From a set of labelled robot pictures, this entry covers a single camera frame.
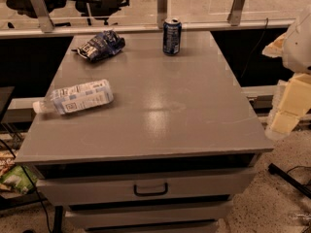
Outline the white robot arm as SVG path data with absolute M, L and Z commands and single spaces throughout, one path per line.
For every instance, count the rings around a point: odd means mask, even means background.
M 283 66 L 294 72 L 287 82 L 277 83 L 265 128 L 269 139 L 279 140 L 311 110 L 311 5 L 262 54 L 281 57 Z

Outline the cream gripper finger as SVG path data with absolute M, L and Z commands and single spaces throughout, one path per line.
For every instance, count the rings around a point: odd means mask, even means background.
M 286 34 L 283 33 L 282 35 L 277 37 L 273 42 L 265 46 L 264 49 L 262 50 L 262 54 L 271 58 L 282 57 L 284 53 L 283 45 L 285 39 Z
M 311 76 L 294 74 L 274 95 L 270 129 L 289 134 L 311 109 Z

